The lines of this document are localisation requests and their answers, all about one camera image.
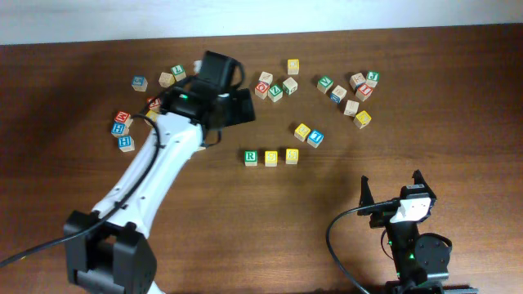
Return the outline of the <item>yellow S wooden block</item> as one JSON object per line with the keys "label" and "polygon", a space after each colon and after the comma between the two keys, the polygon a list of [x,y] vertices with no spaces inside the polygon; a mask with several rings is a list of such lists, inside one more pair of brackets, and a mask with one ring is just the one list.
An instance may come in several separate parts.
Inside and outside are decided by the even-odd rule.
{"label": "yellow S wooden block", "polygon": [[266,167],[276,167],[278,164],[278,152],[276,150],[267,150],[264,163]]}

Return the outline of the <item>plain block blue side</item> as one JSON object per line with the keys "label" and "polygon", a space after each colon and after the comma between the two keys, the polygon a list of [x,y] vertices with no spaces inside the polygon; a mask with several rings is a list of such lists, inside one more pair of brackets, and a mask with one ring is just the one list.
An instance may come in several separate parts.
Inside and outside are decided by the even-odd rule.
{"label": "plain block blue side", "polygon": [[350,76],[349,83],[354,91],[366,83],[366,78],[362,73],[355,73]]}

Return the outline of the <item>green Z wooden block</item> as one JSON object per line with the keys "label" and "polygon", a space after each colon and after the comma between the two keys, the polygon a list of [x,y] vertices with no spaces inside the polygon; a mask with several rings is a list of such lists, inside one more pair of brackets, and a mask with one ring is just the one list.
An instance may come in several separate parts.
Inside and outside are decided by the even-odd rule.
{"label": "green Z wooden block", "polygon": [[268,96],[273,102],[276,102],[283,97],[283,90],[275,84],[269,89]]}

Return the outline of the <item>plain wooden block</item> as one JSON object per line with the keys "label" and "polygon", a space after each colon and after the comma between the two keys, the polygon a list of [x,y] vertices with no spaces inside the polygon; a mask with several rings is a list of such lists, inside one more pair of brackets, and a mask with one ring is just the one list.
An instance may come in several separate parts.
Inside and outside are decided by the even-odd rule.
{"label": "plain wooden block", "polygon": [[175,83],[175,78],[171,73],[162,72],[159,76],[159,85],[161,87],[167,88]]}

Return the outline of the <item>blue h block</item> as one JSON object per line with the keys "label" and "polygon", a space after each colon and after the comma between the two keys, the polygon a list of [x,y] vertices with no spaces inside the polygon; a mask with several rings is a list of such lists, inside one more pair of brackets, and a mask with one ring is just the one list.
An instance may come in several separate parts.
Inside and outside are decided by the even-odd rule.
{"label": "blue h block", "polygon": [[118,148],[122,152],[130,152],[135,149],[134,140],[131,136],[121,136],[118,138]]}
{"label": "blue h block", "polygon": [[119,138],[122,136],[126,136],[129,133],[129,129],[124,123],[114,122],[113,126],[111,127],[110,133],[112,136]]}

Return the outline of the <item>blue U side block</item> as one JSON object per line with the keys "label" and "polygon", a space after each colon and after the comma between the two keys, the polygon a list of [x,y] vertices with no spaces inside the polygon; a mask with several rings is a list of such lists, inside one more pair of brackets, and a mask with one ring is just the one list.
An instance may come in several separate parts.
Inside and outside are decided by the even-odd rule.
{"label": "blue U side block", "polygon": [[340,85],[337,85],[331,92],[330,94],[330,99],[332,101],[334,101],[335,103],[339,104],[346,96],[346,93],[347,93],[347,90],[340,86]]}

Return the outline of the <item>green J side block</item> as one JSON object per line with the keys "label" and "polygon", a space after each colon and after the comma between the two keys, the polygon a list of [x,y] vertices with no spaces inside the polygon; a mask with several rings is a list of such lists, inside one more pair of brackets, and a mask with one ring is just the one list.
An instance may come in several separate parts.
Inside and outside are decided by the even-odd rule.
{"label": "green J side block", "polygon": [[289,77],[283,81],[283,89],[288,96],[292,95],[297,90],[297,88],[298,84],[292,77]]}

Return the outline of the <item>plain block behind Q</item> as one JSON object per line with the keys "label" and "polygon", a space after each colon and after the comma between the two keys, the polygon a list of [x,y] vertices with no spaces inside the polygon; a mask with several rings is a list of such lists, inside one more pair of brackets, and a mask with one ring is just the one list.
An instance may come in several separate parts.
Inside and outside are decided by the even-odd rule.
{"label": "plain block behind Q", "polygon": [[266,83],[267,85],[271,85],[272,82],[273,82],[273,74],[272,73],[268,73],[268,72],[262,72],[258,81],[259,82],[264,82]]}

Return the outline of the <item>green V wooden block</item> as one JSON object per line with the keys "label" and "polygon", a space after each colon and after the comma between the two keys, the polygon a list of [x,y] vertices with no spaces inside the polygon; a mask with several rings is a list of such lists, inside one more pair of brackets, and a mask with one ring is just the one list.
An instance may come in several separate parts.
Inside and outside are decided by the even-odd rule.
{"label": "green V wooden block", "polygon": [[319,79],[317,83],[317,89],[325,94],[332,85],[333,80],[329,76],[323,76]]}

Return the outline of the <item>red I wooden block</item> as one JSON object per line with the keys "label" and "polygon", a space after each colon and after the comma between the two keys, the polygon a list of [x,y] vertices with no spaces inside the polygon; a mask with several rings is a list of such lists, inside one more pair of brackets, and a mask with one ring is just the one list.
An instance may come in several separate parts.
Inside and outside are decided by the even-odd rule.
{"label": "red I wooden block", "polygon": [[355,93],[355,96],[361,100],[365,101],[367,100],[373,93],[373,88],[369,86],[368,84],[364,83],[362,84]]}

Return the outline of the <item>red Q wooden block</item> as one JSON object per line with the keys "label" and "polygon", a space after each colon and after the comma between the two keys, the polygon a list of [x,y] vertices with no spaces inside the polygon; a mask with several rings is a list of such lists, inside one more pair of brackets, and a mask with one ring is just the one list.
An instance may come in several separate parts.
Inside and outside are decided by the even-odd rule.
{"label": "red Q wooden block", "polygon": [[268,95],[269,89],[270,85],[268,83],[259,81],[255,86],[255,95],[264,100]]}

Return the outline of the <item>blue I wooden block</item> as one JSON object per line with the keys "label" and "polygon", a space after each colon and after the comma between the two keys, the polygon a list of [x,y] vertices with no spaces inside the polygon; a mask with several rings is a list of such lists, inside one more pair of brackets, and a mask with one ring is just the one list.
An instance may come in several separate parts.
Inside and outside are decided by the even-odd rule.
{"label": "blue I wooden block", "polygon": [[307,137],[307,143],[311,145],[314,148],[318,148],[321,142],[324,139],[324,134],[317,131],[312,130],[309,136]]}

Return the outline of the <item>green J top block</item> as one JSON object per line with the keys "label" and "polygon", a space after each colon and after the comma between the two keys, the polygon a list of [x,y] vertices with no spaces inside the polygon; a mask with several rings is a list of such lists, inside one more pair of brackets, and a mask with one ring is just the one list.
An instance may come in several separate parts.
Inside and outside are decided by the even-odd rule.
{"label": "green J top block", "polygon": [[377,71],[369,71],[366,75],[365,83],[372,88],[375,88],[380,79],[380,73]]}

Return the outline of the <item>green R wooden block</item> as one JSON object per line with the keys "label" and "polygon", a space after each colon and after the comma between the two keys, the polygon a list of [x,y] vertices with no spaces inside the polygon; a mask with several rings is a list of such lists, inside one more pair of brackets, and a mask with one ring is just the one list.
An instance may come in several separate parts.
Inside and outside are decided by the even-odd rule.
{"label": "green R wooden block", "polygon": [[256,150],[244,151],[244,164],[247,167],[255,167],[258,164],[258,156]]}

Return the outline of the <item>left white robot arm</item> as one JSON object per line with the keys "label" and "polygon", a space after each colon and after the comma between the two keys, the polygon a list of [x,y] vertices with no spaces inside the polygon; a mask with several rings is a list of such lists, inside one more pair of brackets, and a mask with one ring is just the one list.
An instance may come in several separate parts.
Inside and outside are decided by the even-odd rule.
{"label": "left white robot arm", "polygon": [[160,114],[130,166],[89,214],[72,212],[64,225],[67,278],[90,293],[158,293],[157,259],[148,237],[177,174],[209,144],[209,131],[248,123],[250,92],[233,81],[242,64],[206,51],[200,71],[158,94]]}

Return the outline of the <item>red M wooden block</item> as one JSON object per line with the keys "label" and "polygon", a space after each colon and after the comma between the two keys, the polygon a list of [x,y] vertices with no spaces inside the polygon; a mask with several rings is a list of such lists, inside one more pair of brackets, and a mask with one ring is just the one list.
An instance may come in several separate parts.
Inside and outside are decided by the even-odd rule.
{"label": "red M wooden block", "polygon": [[118,111],[115,114],[114,121],[116,123],[122,123],[125,127],[130,127],[133,122],[133,118],[128,112]]}

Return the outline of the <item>red 6 wooden block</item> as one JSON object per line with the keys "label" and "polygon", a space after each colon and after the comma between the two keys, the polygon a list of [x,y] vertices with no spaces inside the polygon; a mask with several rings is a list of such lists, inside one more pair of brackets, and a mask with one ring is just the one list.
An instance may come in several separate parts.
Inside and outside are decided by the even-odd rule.
{"label": "red 6 wooden block", "polygon": [[147,106],[150,111],[159,113],[160,106],[161,106],[161,100],[159,98],[150,97],[147,99]]}

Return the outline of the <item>blue H block rear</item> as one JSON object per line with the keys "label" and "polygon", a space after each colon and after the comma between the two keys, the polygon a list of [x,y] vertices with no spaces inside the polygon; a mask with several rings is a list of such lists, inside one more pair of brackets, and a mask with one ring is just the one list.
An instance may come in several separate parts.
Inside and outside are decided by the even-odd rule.
{"label": "blue H block rear", "polygon": [[129,133],[129,129],[124,123],[114,122],[113,126],[111,127],[110,133],[112,136],[119,138],[122,136],[126,136]]}

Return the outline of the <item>blue H block front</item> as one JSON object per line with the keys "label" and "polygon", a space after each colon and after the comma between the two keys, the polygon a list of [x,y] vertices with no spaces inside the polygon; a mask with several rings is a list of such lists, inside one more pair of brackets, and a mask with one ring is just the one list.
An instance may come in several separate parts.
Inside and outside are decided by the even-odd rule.
{"label": "blue H block front", "polygon": [[131,136],[121,136],[118,138],[118,148],[122,152],[130,152],[135,149],[134,140]]}

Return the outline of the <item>green L wooden block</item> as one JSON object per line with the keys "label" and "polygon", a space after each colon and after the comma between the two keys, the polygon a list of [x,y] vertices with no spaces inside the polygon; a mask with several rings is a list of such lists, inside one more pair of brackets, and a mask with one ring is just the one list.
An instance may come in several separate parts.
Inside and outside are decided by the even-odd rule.
{"label": "green L wooden block", "polygon": [[177,82],[180,82],[186,78],[186,71],[182,65],[175,65],[171,67],[171,72]]}

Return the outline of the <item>yellow far wooden block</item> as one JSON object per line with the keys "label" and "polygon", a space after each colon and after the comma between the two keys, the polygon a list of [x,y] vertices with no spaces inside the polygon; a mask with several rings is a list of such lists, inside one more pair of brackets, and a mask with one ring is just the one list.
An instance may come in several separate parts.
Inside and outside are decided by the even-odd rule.
{"label": "yellow far wooden block", "polygon": [[298,75],[300,69],[299,59],[288,59],[287,71],[288,75]]}

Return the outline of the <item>plain butterfly block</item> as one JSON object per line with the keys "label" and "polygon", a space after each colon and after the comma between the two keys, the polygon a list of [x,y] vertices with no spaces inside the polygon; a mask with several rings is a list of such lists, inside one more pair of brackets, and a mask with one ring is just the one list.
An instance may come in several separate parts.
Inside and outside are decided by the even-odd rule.
{"label": "plain butterfly block", "polygon": [[360,103],[354,100],[348,100],[343,114],[349,117],[355,117],[358,113]]}

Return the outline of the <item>blue 5 wooden block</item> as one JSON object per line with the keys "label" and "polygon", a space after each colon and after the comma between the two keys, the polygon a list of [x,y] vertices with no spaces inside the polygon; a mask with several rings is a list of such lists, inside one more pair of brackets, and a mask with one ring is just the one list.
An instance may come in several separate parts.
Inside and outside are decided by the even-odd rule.
{"label": "blue 5 wooden block", "polygon": [[132,88],[135,91],[145,92],[148,82],[144,76],[134,76],[132,79]]}

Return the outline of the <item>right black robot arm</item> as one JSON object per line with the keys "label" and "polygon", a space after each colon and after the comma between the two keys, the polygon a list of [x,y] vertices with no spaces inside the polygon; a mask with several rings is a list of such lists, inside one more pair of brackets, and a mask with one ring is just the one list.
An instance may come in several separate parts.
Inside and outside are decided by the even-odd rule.
{"label": "right black robot arm", "polygon": [[386,283],[387,293],[478,293],[470,286],[445,288],[453,249],[450,239],[434,233],[421,234],[418,225],[430,215],[437,197],[416,170],[413,184],[401,188],[400,196],[376,203],[369,178],[361,177],[360,216],[369,216],[369,227],[384,229],[396,268],[396,281]]}

